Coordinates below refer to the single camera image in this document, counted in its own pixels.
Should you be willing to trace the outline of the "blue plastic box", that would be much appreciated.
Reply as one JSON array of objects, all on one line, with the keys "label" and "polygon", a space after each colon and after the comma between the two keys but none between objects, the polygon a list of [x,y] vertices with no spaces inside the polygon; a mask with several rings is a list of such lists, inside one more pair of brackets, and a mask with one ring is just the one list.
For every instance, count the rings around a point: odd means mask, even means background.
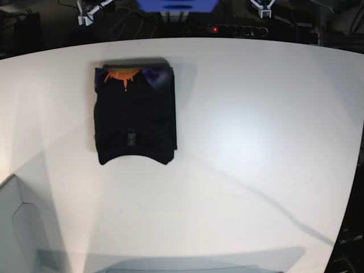
[{"label": "blue plastic box", "polygon": [[138,0],[139,8],[148,13],[187,11],[210,13],[219,0]]}]

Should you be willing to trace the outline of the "grey plastic bin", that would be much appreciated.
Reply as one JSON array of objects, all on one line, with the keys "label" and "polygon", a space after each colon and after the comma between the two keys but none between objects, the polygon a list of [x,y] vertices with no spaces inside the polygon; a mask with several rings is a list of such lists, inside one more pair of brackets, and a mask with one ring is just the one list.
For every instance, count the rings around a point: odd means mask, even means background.
[{"label": "grey plastic bin", "polygon": [[1,272],[69,272],[66,254],[51,249],[39,209],[23,201],[15,175],[1,182]]}]

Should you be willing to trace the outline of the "black T-shirt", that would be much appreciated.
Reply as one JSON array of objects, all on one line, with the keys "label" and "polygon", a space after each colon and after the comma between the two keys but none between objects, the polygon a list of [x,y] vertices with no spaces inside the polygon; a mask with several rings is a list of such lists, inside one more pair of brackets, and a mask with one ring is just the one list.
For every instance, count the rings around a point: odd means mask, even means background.
[{"label": "black T-shirt", "polygon": [[94,70],[99,163],[144,156],[168,164],[177,150],[175,77],[167,60],[131,60]]}]

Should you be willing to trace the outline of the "white power strip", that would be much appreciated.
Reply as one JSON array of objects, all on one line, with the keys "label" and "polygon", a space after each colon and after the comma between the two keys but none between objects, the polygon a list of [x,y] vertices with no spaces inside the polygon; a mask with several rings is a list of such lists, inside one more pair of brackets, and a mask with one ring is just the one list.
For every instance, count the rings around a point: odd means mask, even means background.
[{"label": "white power strip", "polygon": [[268,36],[268,29],[259,26],[239,26],[230,24],[200,25],[192,32],[195,36],[211,36],[221,38],[254,38]]}]

